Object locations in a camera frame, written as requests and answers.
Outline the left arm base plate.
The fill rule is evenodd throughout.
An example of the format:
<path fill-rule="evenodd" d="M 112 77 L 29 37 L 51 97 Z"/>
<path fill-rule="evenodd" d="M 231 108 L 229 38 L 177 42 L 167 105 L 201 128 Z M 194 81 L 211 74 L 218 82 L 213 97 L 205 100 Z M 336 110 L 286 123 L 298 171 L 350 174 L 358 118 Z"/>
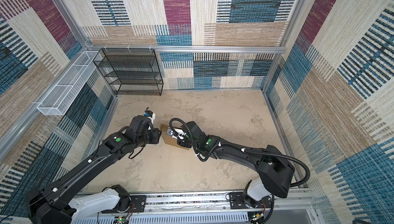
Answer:
<path fill-rule="evenodd" d="M 146 195 L 131 195 L 120 198 L 116 206 L 111 210 L 102 211 L 102 214 L 127 214 L 142 213 L 145 210 Z"/>

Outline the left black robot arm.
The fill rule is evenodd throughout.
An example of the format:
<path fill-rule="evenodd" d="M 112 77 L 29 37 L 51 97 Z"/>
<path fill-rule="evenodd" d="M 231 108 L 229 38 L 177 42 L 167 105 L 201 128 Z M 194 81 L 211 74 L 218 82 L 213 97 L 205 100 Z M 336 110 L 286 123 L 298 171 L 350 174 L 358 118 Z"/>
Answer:
<path fill-rule="evenodd" d="M 25 195 L 29 219 L 34 224 L 73 224 L 105 210 L 127 212 L 131 199 L 127 191 L 113 186 L 87 197 L 75 196 L 102 171 L 147 144 L 158 144 L 161 131 L 153 127 L 156 115 L 147 110 L 134 117 L 129 126 L 109 135 L 79 165 L 42 189 Z"/>

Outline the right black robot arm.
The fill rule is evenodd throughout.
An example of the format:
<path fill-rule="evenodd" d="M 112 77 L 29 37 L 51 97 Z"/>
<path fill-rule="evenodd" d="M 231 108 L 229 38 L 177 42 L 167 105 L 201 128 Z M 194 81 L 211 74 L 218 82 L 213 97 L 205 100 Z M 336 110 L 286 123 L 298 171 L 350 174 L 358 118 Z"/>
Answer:
<path fill-rule="evenodd" d="M 244 147 L 221 137 L 207 135 L 191 121 L 179 129 L 167 132 L 177 139 L 177 144 L 193 148 L 201 161 L 225 159 L 253 169 L 259 177 L 250 180 L 240 201 L 249 208 L 256 208 L 267 197 L 287 198 L 295 168 L 276 147 Z"/>

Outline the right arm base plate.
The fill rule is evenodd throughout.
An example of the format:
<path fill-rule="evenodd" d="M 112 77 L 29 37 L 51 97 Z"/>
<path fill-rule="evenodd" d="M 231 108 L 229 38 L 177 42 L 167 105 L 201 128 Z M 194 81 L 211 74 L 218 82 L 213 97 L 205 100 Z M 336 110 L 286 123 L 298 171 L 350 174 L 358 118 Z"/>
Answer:
<path fill-rule="evenodd" d="M 267 209 L 272 206 L 272 197 L 267 196 L 262 200 L 254 200 L 246 193 L 230 192 L 225 196 L 226 200 L 230 203 L 232 210 L 236 209 Z"/>

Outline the brown cardboard box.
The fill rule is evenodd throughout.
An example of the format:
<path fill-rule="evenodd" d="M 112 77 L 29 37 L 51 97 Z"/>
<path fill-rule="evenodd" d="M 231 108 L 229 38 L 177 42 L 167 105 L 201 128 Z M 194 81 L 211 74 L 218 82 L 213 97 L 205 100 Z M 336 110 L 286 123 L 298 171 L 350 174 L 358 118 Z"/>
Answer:
<path fill-rule="evenodd" d="M 167 135 L 168 129 L 169 129 L 168 125 L 165 125 L 165 124 L 160 125 L 160 130 L 162 132 L 161 137 L 162 137 L 164 143 L 168 146 L 173 146 L 173 147 L 180 148 L 183 150 L 189 150 L 189 148 L 179 146 L 176 138 L 173 138 L 172 136 Z"/>

